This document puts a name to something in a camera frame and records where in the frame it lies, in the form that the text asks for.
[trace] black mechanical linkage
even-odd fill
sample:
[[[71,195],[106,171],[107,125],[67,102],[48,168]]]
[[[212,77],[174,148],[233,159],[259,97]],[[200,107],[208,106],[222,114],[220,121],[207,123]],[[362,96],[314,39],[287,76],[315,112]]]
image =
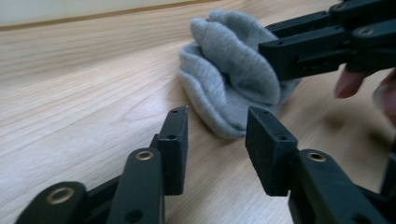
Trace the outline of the black mechanical linkage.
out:
[[[356,186],[326,153],[297,149],[297,140],[270,112],[251,107],[246,147],[265,192],[287,196],[294,223],[394,223],[392,154],[382,194]]]
[[[87,192],[78,182],[41,191],[17,224],[164,223],[164,195],[183,193],[188,108],[169,111],[150,147],[132,152],[121,176]]]
[[[396,1],[345,0],[266,28],[278,40],[259,45],[280,81],[338,70],[374,72],[396,66]]]

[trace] screw hole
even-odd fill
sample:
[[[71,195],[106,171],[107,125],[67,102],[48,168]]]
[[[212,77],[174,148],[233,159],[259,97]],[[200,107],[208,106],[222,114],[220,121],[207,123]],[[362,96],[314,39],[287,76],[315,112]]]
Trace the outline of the screw hole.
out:
[[[139,210],[134,210],[126,214],[125,221],[127,223],[137,223],[142,219],[143,213]]]
[[[141,152],[137,153],[137,155],[135,157],[140,161],[147,161],[147,160],[153,158],[154,154],[150,151],[141,151]]]
[[[311,152],[307,155],[312,161],[326,161],[326,158],[318,153]]]
[[[363,28],[363,29],[359,30],[360,35],[371,35],[373,32],[374,32],[374,30],[371,28]]]
[[[49,204],[64,203],[73,196],[74,192],[75,192],[74,189],[69,187],[62,187],[59,189],[55,189],[47,197],[47,203]]]
[[[372,222],[370,219],[362,214],[353,214],[352,215],[352,221],[358,224],[371,224]]]

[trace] fingertip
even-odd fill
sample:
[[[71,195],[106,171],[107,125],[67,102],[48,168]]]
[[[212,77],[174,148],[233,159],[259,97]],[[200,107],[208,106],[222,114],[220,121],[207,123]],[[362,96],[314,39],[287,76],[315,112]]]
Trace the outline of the fingertip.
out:
[[[361,87],[361,83],[365,77],[367,77],[367,74],[353,73],[344,69],[335,85],[335,97],[347,98],[355,95]]]

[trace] hand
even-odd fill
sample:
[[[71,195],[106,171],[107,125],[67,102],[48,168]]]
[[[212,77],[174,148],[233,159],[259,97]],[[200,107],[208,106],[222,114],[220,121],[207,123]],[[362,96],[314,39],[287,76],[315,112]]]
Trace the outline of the hand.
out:
[[[371,74],[353,73],[345,69],[335,86],[335,96],[347,98],[355,95],[363,80]],[[393,69],[375,90],[374,100],[396,127],[396,69]]]

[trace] table surface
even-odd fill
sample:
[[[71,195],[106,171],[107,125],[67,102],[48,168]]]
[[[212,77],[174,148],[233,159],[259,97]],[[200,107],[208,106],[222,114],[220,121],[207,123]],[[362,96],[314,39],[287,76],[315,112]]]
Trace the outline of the table surface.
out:
[[[326,10],[337,1],[215,1],[0,30],[0,223],[61,181],[92,189],[147,147],[168,110],[189,105],[177,76],[189,23],[214,8],[262,25]],[[394,130],[374,107],[386,75],[345,100],[339,72],[305,78],[277,117],[335,158],[357,184],[378,191]],[[166,223],[291,223],[287,198],[265,195],[245,140],[215,136],[190,106],[185,193],[166,197]]]

